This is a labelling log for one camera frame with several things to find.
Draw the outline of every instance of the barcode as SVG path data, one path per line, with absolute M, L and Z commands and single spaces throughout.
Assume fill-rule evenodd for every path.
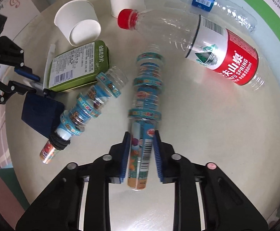
M 65 81 L 68 81 L 68 80 L 72 79 L 73 75 L 74 75 L 74 70 L 73 69 L 68 71 L 68 72 L 65 72 L 63 74 L 57 75 L 54 78 L 54 85 L 57 85 L 58 83 L 65 82 Z
M 203 18 L 203 26 L 215 31 L 216 33 L 220 34 L 220 35 L 224 35 L 224 29 L 222 27 L 220 27 L 218 24 L 204 18 Z
M 196 2 L 201 3 L 208 7 L 210 7 L 210 5 L 212 4 L 212 2 L 210 2 L 209 0 L 196 0 Z
M 145 140 L 144 149 L 141 158 L 141 167 L 140 167 L 141 172 L 149 170 L 152 145 L 153 145 L 153 140 L 147 140 L 147 139 Z

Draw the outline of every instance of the red bottle cap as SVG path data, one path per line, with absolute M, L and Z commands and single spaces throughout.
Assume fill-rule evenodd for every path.
M 137 11 L 129 8 L 123 9 L 117 17 L 117 24 L 120 28 L 131 29 L 136 25 Z

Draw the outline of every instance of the orange treble clef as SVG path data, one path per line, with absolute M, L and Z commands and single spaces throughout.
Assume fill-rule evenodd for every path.
M 20 5 L 20 2 L 19 2 L 19 0 L 9 0 L 9 5 L 11 5 L 11 6 L 15 5 L 15 8 L 18 8 Z

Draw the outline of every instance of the clear plastic bottle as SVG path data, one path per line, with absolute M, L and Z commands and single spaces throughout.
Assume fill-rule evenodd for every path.
M 245 27 L 249 32 L 255 30 L 257 20 L 242 7 L 229 0 L 181 0 L 207 12 L 217 14 L 232 26 Z
M 88 121 L 101 114 L 101 109 L 110 97 L 119 97 L 121 89 L 128 82 L 127 77 L 115 66 L 108 69 L 105 74 L 100 72 L 96 79 L 97 83 L 90 86 L 86 93 L 79 93 L 74 107 L 61 114 L 61 123 L 55 131 L 56 137 L 49 139 L 39 154 L 43 163 L 49 163 L 61 150 L 59 148 L 61 139 L 64 142 L 70 140 L 72 136 L 81 135 Z
M 169 50 L 179 49 L 185 58 L 218 72 L 238 85 L 257 90 L 264 84 L 258 66 L 267 64 L 239 36 L 191 12 L 172 9 L 138 12 L 124 9 L 118 16 L 121 28 L 136 30 L 149 42 Z
M 153 137 L 158 122 L 161 80 L 164 60 L 155 52 L 145 52 L 138 56 L 138 76 L 133 85 L 136 94 L 129 111 L 130 133 L 132 134 L 127 184 L 134 190 L 146 187 Z

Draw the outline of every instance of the table surface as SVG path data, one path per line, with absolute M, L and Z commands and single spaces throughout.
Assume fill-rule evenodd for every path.
M 24 49 L 25 64 L 43 76 L 51 43 L 56 54 L 72 49 L 53 24 L 58 9 L 70 0 L 60 0 L 31 21 L 14 40 Z M 25 96 L 14 95 L 6 106 L 6 132 L 19 183 L 32 202 L 69 162 L 93 162 L 119 143 L 127 130 L 127 112 L 133 97 L 136 57 L 145 42 L 136 31 L 120 29 L 111 16 L 110 0 L 89 0 L 101 24 L 100 40 L 110 49 L 110 62 L 125 72 L 129 82 L 118 99 L 111 99 L 101 116 L 90 121 L 86 132 L 45 165 L 39 152 L 47 139 L 21 121 Z M 145 0 L 147 8 L 164 0 Z M 249 36 L 239 34 L 254 47 Z M 215 162 L 243 191 L 261 214 L 268 218 L 280 203 L 280 89 L 268 71 L 265 86 L 246 91 L 217 73 L 184 59 L 165 54 L 162 96 L 162 141 L 191 162 Z M 16 73 L 16 81 L 22 78 Z M 61 93 L 57 100 L 66 108 L 75 103 L 80 89 Z M 147 188 L 132 191 L 126 183 L 110 185 L 112 230 L 172 230 L 174 185 L 162 185 L 152 156 Z

